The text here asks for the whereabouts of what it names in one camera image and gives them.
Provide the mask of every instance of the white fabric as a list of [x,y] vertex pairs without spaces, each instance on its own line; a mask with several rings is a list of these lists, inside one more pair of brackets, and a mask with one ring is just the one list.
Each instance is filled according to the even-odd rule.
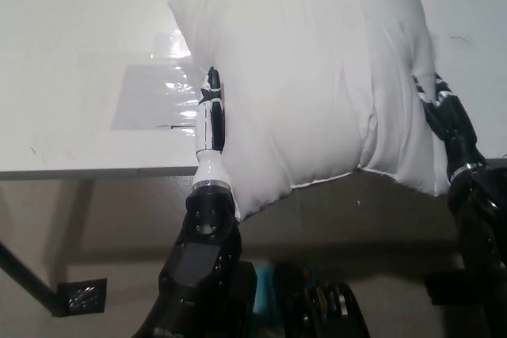
[[438,195],[445,153],[413,75],[434,94],[421,0],[170,0],[205,76],[220,73],[223,160],[241,218],[370,170]]

